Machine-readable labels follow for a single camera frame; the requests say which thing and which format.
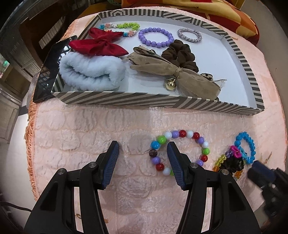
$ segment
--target gray bracelet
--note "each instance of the gray bracelet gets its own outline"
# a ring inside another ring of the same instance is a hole
[[[197,35],[198,38],[197,39],[191,39],[191,38],[186,37],[185,35],[183,35],[182,32],[194,33],[194,34]],[[195,31],[193,29],[179,29],[177,33],[178,33],[178,36],[180,38],[182,38],[183,40],[189,41],[189,42],[197,43],[197,42],[202,40],[201,33],[199,33],[198,31]]]

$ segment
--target tile floor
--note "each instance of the tile floor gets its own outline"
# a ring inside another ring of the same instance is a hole
[[[256,22],[260,30],[258,48],[265,55],[268,68],[276,85],[278,86],[281,80],[285,79],[286,86],[281,87],[280,85],[278,89],[282,102],[285,102],[283,106],[288,110],[288,101],[286,100],[288,93],[284,93],[288,86],[288,70],[286,69],[288,64],[288,39],[271,12],[260,1],[246,0],[242,10]],[[26,100],[23,100],[22,105],[26,105]],[[0,143],[0,188],[6,201],[32,209],[35,200],[27,171],[26,146],[23,139],[27,118],[27,114],[18,117],[9,145]],[[12,208],[12,214],[19,224],[24,227],[29,212]],[[265,217],[260,210],[257,211],[257,216],[261,224]]]

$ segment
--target red bow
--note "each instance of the red bow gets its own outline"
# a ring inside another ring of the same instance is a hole
[[[94,39],[74,40],[69,45],[81,54],[123,56],[128,52],[121,46],[113,44],[112,40],[123,35],[123,32],[105,32],[97,28],[90,28],[89,35]]]

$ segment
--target pink blanket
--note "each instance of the pink blanket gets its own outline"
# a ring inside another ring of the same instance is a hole
[[[192,16],[221,26],[200,16],[178,9],[161,10]],[[67,36],[79,35],[92,16],[73,23]],[[235,136],[247,131],[256,145],[256,159],[270,168],[285,168],[287,133],[281,101],[266,66],[263,54],[250,42],[227,31],[244,53],[262,92],[266,110],[254,116],[239,116],[205,111],[158,107],[116,107],[66,105],[51,99],[29,107],[26,131],[29,173],[37,199],[57,169],[82,168],[105,152],[112,140],[121,145],[120,155],[110,185],[100,191],[101,205],[110,234],[175,233],[183,212],[187,192],[177,186],[172,176],[163,176],[151,165],[148,151],[151,141],[166,130],[191,129],[209,142],[211,153],[204,164],[212,169],[218,157],[233,144]],[[200,147],[187,138],[175,140],[179,150],[191,161],[198,159]],[[159,151],[169,165],[164,149]],[[260,189],[247,179],[245,166],[237,181],[253,210],[263,202]],[[203,231],[209,227],[211,191],[208,190]],[[75,199],[75,212],[80,214]],[[76,218],[81,230],[81,221]]]

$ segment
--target black phone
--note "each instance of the black phone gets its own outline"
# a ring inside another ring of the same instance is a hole
[[[33,102],[39,103],[54,97],[51,90],[59,72],[60,59],[70,51],[69,42],[76,39],[75,35],[59,41],[51,47],[38,76]]]

